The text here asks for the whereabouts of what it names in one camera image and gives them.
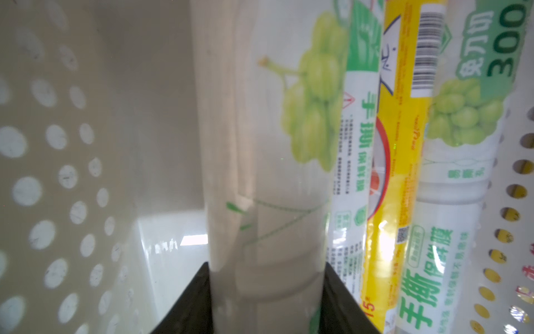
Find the circular hole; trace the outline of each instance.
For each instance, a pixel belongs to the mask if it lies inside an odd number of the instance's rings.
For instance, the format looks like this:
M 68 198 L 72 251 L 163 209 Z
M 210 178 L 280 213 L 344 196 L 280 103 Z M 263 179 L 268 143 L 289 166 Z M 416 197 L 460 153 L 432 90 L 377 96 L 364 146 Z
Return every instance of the circular hole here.
M 115 244 L 111 249 L 111 260 L 117 262 L 121 257 L 121 245 Z
M 21 296 L 11 297 L 0 305 L 0 330 L 9 333 L 19 325 L 26 312 L 26 301 Z
M 82 89 L 78 86 L 72 86 L 69 91 L 70 101 L 78 109 L 84 109 L 87 105 L 87 100 L 85 99 L 85 94 Z
M 104 222 L 104 232 L 107 236 L 110 236 L 113 234 L 113 231 L 115 230 L 115 218 L 108 217 L 106 221 Z
M 72 205 L 69 212 L 70 221 L 79 225 L 87 218 L 87 205 L 82 201 L 77 201 Z
M 105 207 L 109 201 L 109 192 L 106 188 L 101 188 L 97 192 L 97 204 L 99 207 Z
M 488 319 L 490 317 L 490 312 L 487 308 L 480 304 L 475 304 L 475 311 L 478 313 L 479 316 Z
M 22 206 L 37 203 L 43 195 L 41 183 L 32 176 L 26 176 L 15 182 L 12 190 L 13 200 Z
M 510 310 L 511 316 L 514 317 L 514 319 L 516 319 L 517 321 L 522 322 L 522 323 L 530 322 L 529 315 L 525 311 L 523 311 L 521 307 L 510 306 L 509 310 Z
M 527 117 L 529 118 L 529 120 L 534 121 L 534 107 L 532 107 L 532 108 L 527 112 Z
M 126 292 L 126 308 L 130 308 L 132 306 L 132 304 L 134 303 L 134 290 L 133 289 L 129 289 L 127 292 Z
M 60 323 L 67 323 L 72 319 L 78 309 L 78 302 L 79 298 L 77 293 L 71 293 L 63 300 L 58 310 L 58 320 Z
M 47 1 L 46 11 L 50 21 L 62 32 L 68 31 L 68 19 L 65 12 L 55 1 Z
M 525 275 L 531 281 L 534 281 L 534 266 L 523 266 L 521 269 L 523 275 Z
M 506 187 L 506 193 L 513 198 L 525 198 L 527 189 L 520 184 L 511 184 Z
M 534 148 L 534 134 L 526 134 L 519 140 L 521 146 L 526 149 Z
M 133 316 L 132 316 L 132 323 L 134 327 L 139 326 L 139 310 L 135 309 Z
M 512 207 L 504 207 L 500 211 L 501 217 L 506 219 L 507 221 L 518 221 L 519 218 L 521 218 L 521 215 L 519 215 L 519 212 L 512 208 Z
M 25 136 L 13 127 L 0 128 L 0 153 L 7 158 L 20 158 L 26 153 L 28 142 Z
M 94 177 L 98 177 L 102 174 L 102 162 L 98 158 L 94 158 L 89 161 L 88 164 L 89 174 Z
M 526 303 L 534 304 L 534 291 L 531 291 L 526 286 L 518 286 L 515 289 L 517 296 Z
M 39 63 L 44 60 L 44 44 L 30 29 L 17 28 L 15 31 L 15 41 L 19 49 L 32 60 Z
M 111 317 L 111 320 L 107 324 L 106 334 L 115 334 L 115 330 L 117 329 L 117 325 L 119 325 L 120 318 L 118 315 L 114 315 Z
M 514 171 L 518 174 L 530 174 L 534 170 L 534 164 L 530 160 L 518 160 L 513 164 Z
M 35 250 L 43 250 L 50 246 L 56 235 L 56 226 L 50 220 L 42 220 L 30 231 L 30 246 Z
M 104 266 L 101 264 L 97 264 L 89 274 L 89 284 L 95 288 L 97 287 L 100 282 L 102 281 L 102 277 L 104 275 Z
M 39 102 L 42 106 L 53 107 L 58 102 L 58 96 L 54 87 L 50 82 L 44 79 L 35 79 L 30 85 L 30 91 L 32 92 L 33 97 Z
M 519 334 L 519 331 L 516 329 L 516 327 L 508 324 L 504 325 L 504 334 Z
M 495 230 L 494 235 L 498 241 L 505 243 L 505 244 L 509 244 L 514 241 L 514 235 L 508 232 L 507 230 L 497 229 Z
M 485 334 L 484 327 L 482 327 L 481 324 L 478 322 L 471 320 L 469 321 L 469 324 L 471 325 L 471 329 L 475 331 L 477 334 Z
M 95 141 L 95 133 L 89 124 L 84 123 L 80 125 L 79 132 L 80 138 L 85 144 L 90 145 Z
M 60 45 L 58 51 L 59 59 L 61 59 L 63 65 L 70 71 L 77 71 L 78 60 L 76 59 L 76 55 L 74 55 L 72 49 L 66 45 Z
M 497 274 L 497 272 L 493 269 L 485 268 L 484 269 L 484 276 L 493 283 L 500 283 L 501 278 L 500 275 Z
M 486 300 L 494 301 L 495 300 L 495 294 L 493 294 L 493 291 L 486 288 L 485 286 L 481 286 L 478 288 L 478 292 L 482 297 L 484 297 Z
M 44 286 L 48 289 L 55 289 L 65 279 L 68 272 L 68 264 L 65 259 L 57 259 L 48 266 L 44 274 Z
M 6 104 L 11 99 L 11 89 L 7 81 L 0 76 L 0 104 Z
M 61 167 L 58 173 L 59 184 L 63 188 L 72 189 L 78 183 L 78 172 L 76 168 L 71 165 Z
M 89 334 L 89 325 L 86 323 L 81 325 L 74 334 Z
M 508 259 L 500 250 L 490 250 L 489 255 L 493 261 L 500 264 L 506 263 L 506 260 Z
M 0 251 L 0 278 L 4 276 L 5 270 L 7 269 L 7 256 L 3 251 Z
M 119 279 L 119 282 L 121 283 L 126 282 L 126 279 L 128 278 L 128 267 L 127 266 L 122 266 L 117 278 Z
M 67 146 L 67 134 L 59 125 L 49 126 L 45 137 L 48 144 L 56 150 L 62 150 Z
M 98 303 L 98 314 L 104 315 L 107 312 L 109 305 L 111 304 L 111 297 L 112 294 L 110 291 L 104 292 L 102 297 L 100 297 L 100 302 Z
M 90 256 L 93 251 L 95 250 L 95 236 L 92 234 L 86 235 L 80 244 L 80 253 L 82 253 L 82 256 L 84 258 Z

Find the grape bunch image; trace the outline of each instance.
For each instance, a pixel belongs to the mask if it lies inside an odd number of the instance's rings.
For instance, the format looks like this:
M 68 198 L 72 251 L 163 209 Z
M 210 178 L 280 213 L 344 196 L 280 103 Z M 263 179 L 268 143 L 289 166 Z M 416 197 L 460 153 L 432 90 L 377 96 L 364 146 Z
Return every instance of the grape bunch image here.
M 480 144 L 495 132 L 504 112 L 502 99 L 482 101 L 478 79 L 443 83 L 429 111 L 427 137 L 452 147 Z
M 301 164 L 317 159 L 326 172 L 332 170 L 337 156 L 348 45 L 348 28 L 333 13 L 323 12 L 298 69 L 281 66 L 268 57 L 258 62 L 282 79 L 280 123 L 291 136 L 294 159 Z M 297 79 L 290 87 L 286 83 L 289 77 Z

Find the barcode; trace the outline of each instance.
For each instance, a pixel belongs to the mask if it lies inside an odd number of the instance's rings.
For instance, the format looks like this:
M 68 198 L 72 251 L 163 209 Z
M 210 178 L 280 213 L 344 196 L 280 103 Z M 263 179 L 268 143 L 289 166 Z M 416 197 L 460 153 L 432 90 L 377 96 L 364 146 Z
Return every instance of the barcode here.
M 408 239 L 409 228 L 409 226 L 399 228 L 399 232 L 397 234 L 397 244 L 402 244 Z
M 423 5 L 419 18 L 411 97 L 431 97 L 445 20 L 445 7 Z

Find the product label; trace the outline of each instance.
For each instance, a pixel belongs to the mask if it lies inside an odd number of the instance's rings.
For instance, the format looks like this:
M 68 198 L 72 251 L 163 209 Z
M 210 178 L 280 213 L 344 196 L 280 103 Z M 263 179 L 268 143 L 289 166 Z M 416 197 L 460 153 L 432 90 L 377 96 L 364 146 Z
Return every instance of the product label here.
M 383 26 L 382 6 L 369 3 L 355 1 L 352 9 L 326 256 L 357 301 L 362 289 Z
M 417 202 L 400 285 L 397 327 L 448 334 L 482 204 Z
M 382 332 L 395 328 L 422 132 L 441 47 L 444 4 L 428 0 L 386 2 L 360 303 Z
M 490 176 L 531 6 L 532 0 L 449 0 L 421 181 Z

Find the grape stem illustration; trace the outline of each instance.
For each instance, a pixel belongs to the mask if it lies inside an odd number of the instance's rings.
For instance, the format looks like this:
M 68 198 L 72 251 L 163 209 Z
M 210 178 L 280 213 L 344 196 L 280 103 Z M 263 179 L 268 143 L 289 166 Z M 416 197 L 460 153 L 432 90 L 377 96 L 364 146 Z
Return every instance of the grape stem illustration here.
M 299 62 L 288 68 L 262 57 L 258 65 L 282 80 L 284 100 L 281 127 L 291 137 L 295 161 L 317 159 L 326 172 L 337 156 L 337 136 L 343 108 L 343 81 L 347 64 L 349 32 L 331 12 L 323 12 L 313 28 L 312 46 Z M 296 83 L 288 87 L 287 77 Z

